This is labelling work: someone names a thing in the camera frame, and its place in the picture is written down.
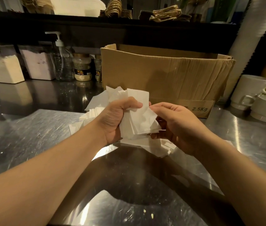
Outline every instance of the countertop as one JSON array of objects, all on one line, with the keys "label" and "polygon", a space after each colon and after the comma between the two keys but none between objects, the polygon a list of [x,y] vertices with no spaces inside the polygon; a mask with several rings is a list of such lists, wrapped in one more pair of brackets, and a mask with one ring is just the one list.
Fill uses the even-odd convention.
[{"label": "countertop", "polygon": [[[70,136],[100,83],[0,83],[0,173]],[[266,123],[215,105],[201,121],[266,171]],[[243,225],[206,169],[176,151],[157,158],[116,143],[101,149],[51,225]]]}]

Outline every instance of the clear pump bottle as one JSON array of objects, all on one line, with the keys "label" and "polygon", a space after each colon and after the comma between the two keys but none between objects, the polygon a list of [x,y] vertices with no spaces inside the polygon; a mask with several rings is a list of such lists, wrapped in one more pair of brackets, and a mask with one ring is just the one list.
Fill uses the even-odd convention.
[{"label": "clear pump bottle", "polygon": [[74,79],[74,70],[72,67],[72,54],[64,47],[63,41],[60,40],[60,32],[45,32],[46,34],[56,34],[58,39],[55,42],[59,51],[54,53],[53,64],[55,78],[58,80],[71,81]]}]

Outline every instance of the jar lid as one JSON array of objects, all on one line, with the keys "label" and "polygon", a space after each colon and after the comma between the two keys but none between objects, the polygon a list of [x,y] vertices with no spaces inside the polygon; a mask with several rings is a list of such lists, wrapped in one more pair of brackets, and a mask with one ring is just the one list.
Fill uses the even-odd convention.
[{"label": "jar lid", "polygon": [[89,54],[73,53],[73,57],[77,57],[77,58],[89,58]]}]

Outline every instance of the open box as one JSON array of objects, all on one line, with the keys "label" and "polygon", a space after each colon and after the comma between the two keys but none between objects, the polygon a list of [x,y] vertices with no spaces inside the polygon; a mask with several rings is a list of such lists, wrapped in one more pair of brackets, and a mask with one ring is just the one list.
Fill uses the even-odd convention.
[{"label": "open box", "polygon": [[106,86],[145,90],[152,104],[182,105],[207,118],[223,95],[235,61],[231,56],[132,45],[101,48]]}]

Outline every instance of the hand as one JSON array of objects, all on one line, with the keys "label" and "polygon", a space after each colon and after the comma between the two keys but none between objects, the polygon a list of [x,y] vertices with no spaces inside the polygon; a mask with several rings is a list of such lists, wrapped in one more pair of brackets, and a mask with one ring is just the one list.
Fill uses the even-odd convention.
[{"label": "hand", "polygon": [[187,108],[167,102],[151,105],[158,115],[162,127],[159,133],[152,133],[152,139],[168,139],[188,155],[195,156],[196,150],[213,133]]},{"label": "hand", "polygon": [[115,100],[111,102],[91,123],[103,131],[106,144],[112,144],[121,139],[119,124],[124,116],[124,110],[128,108],[141,108],[142,103],[133,97]]}]

